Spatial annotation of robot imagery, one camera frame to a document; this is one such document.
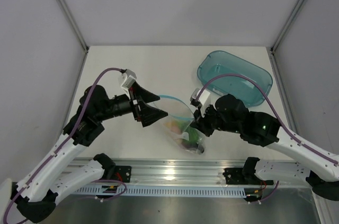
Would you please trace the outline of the green toy bell pepper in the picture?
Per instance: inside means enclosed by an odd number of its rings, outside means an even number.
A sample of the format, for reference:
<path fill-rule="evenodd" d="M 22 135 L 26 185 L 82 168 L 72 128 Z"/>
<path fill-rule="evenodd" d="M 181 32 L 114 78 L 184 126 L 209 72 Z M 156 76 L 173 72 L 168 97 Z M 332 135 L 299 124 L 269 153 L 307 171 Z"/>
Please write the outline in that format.
<path fill-rule="evenodd" d="M 203 142 L 203 134 L 192 127 L 188 127 L 185 132 L 188 134 L 187 145 L 189 147 L 198 148 Z"/>

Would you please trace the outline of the clear zip bag teal zipper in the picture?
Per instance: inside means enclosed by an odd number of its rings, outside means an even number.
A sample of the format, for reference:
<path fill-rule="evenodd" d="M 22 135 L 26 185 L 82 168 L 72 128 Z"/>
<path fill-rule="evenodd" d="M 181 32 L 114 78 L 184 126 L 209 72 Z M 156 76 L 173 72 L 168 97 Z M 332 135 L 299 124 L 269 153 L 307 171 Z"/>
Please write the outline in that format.
<path fill-rule="evenodd" d="M 159 97 L 160 100 L 153 102 L 151 105 L 153 107 L 166 111 L 168 113 L 168 116 L 157 121 L 156 125 L 167 139 L 172 140 L 178 147 L 183 149 L 181 143 L 188 140 L 188 134 L 185 132 L 185 130 L 191 126 L 191 123 L 194 120 L 193 112 L 184 101 L 180 100 L 177 97 L 170 95 L 160 95 Z M 178 127 L 181 129 L 181 133 L 175 133 L 165 125 L 166 122 L 172 120 L 177 122 Z"/>

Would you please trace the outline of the pink toy egg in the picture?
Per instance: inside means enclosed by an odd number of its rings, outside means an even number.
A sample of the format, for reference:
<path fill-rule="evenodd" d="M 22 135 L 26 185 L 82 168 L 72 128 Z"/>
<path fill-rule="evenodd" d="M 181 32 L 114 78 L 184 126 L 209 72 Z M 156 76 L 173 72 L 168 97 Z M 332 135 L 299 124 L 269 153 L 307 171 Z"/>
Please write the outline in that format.
<path fill-rule="evenodd" d="M 178 134 L 181 133 L 181 129 L 177 126 L 172 126 L 171 130 L 175 133 L 178 133 Z"/>

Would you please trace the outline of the yellow toy lemon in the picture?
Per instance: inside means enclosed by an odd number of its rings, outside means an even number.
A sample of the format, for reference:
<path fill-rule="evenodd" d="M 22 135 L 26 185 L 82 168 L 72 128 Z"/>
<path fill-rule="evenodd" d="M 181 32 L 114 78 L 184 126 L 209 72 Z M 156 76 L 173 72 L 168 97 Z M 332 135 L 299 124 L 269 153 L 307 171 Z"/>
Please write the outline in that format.
<path fill-rule="evenodd" d="M 166 122 L 165 123 L 165 125 L 169 128 L 169 129 L 171 129 L 172 128 L 172 126 L 177 126 L 178 127 L 178 124 L 177 124 L 177 122 L 176 121 L 174 121 L 174 120 L 172 120 L 172 121 L 169 121 L 169 122 Z"/>

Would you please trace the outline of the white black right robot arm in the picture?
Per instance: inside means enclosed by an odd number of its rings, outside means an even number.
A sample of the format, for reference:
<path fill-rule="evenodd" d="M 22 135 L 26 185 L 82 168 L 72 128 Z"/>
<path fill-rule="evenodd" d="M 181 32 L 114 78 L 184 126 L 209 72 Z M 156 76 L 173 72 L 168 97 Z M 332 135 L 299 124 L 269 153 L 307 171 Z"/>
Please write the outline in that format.
<path fill-rule="evenodd" d="M 214 105 L 210 97 L 191 96 L 196 108 L 191 126 L 209 137 L 214 131 L 236 133 L 245 142 L 278 151 L 291 163 L 247 158 L 242 178 L 247 183 L 280 181 L 304 183 L 327 200 L 338 201 L 338 155 L 326 151 L 288 129 L 279 119 L 249 111 L 244 103 L 227 94 Z"/>

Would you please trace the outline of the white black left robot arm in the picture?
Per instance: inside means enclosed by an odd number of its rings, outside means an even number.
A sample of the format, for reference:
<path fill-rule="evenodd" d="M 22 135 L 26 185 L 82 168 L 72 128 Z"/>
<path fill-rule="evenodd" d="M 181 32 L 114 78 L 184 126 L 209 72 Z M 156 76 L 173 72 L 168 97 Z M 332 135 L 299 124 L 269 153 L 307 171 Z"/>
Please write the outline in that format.
<path fill-rule="evenodd" d="M 86 165 L 66 176 L 61 173 L 104 131 L 103 121 L 132 114 L 135 121 L 147 127 L 165 118 L 167 112 L 150 105 L 159 99 L 136 82 L 128 94 L 113 98 L 108 97 L 101 85 L 88 87 L 56 144 L 30 174 L 13 186 L 10 204 L 15 204 L 26 220 L 39 223 L 63 199 L 88 183 L 122 183 L 115 162 L 104 153 L 95 155 Z"/>

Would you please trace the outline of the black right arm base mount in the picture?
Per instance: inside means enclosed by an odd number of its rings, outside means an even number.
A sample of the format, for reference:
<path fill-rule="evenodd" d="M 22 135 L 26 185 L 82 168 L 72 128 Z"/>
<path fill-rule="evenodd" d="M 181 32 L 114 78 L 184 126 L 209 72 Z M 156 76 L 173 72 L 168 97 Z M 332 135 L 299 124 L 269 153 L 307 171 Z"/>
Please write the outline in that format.
<path fill-rule="evenodd" d="M 257 157 L 247 158 L 243 167 L 225 168 L 223 176 L 228 185 L 262 185 L 263 181 L 266 185 L 273 185 L 273 180 L 262 180 L 255 175 L 256 164 L 260 161 Z"/>

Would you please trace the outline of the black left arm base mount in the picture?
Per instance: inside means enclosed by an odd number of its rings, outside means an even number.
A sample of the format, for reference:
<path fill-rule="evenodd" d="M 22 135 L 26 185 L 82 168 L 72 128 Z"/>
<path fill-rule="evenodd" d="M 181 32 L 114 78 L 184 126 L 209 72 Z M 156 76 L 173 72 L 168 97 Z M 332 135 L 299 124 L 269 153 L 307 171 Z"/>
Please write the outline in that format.
<path fill-rule="evenodd" d="M 104 153 L 97 154 L 93 158 L 99 163 L 99 167 L 104 170 L 101 180 L 117 180 L 129 183 L 132 167 L 126 165 L 117 165 L 109 156 Z"/>

